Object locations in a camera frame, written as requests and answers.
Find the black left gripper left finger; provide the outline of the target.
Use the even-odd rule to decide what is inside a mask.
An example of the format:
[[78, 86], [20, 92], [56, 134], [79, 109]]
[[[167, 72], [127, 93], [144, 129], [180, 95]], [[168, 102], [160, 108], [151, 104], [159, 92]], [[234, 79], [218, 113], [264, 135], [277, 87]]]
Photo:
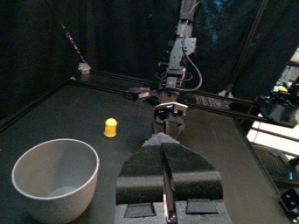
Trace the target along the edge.
[[166, 134], [154, 134], [124, 162], [116, 177], [116, 203], [162, 202], [164, 175], [160, 149]]

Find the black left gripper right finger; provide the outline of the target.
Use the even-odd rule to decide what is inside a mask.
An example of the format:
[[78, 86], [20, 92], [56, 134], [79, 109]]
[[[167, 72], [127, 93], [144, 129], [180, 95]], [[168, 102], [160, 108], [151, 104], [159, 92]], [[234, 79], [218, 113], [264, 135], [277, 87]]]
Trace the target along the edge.
[[175, 198], [222, 200], [220, 173], [211, 162], [163, 133], [159, 142], [171, 169]]

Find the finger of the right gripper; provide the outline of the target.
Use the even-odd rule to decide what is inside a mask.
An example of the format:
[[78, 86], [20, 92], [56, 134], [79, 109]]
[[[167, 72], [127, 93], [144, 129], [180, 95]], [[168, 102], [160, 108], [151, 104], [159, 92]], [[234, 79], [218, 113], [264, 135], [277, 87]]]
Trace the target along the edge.
[[180, 117], [172, 117], [170, 120], [170, 136], [176, 139], [184, 129], [184, 122]]
[[156, 117], [152, 122], [152, 130], [154, 133], [164, 133], [166, 135], [170, 134], [170, 121], [167, 119], [160, 119]]

